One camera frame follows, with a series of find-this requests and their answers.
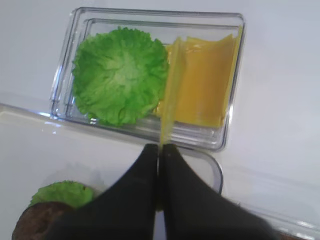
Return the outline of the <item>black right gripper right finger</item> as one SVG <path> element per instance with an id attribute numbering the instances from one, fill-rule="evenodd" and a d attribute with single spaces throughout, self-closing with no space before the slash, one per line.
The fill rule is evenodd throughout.
<path id="1" fill-rule="evenodd" d="M 266 220 L 209 187 L 175 145 L 162 147 L 158 176 L 168 240 L 279 239 Z"/>

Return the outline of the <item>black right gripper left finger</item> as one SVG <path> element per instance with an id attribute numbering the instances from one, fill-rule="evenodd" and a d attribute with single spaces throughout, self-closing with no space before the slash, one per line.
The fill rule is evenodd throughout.
<path id="1" fill-rule="evenodd" d="M 54 222 L 48 240 L 151 240 L 158 146 L 146 144 L 127 172 L 96 199 Z"/>

